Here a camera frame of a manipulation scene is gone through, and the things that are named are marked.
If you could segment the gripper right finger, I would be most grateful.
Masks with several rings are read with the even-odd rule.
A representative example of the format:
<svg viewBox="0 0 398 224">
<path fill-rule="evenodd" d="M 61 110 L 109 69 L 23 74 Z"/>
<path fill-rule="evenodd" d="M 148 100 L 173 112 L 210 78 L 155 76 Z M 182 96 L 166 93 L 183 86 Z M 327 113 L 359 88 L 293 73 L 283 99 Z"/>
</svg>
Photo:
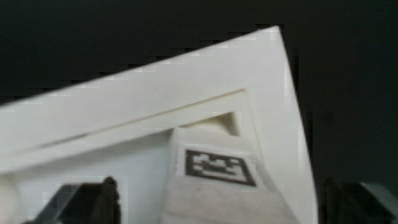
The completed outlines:
<svg viewBox="0 0 398 224">
<path fill-rule="evenodd" d="M 398 224 L 398 197 L 373 182 L 325 182 L 320 224 Z"/>
</svg>

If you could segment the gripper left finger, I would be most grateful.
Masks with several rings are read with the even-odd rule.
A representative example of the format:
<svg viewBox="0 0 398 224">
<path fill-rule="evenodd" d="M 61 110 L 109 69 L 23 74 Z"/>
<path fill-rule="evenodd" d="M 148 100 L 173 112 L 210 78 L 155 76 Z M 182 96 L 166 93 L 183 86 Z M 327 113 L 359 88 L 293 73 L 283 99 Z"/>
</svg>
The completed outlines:
<svg viewBox="0 0 398 224">
<path fill-rule="evenodd" d="M 121 224 L 118 181 L 66 184 L 29 224 Z"/>
</svg>

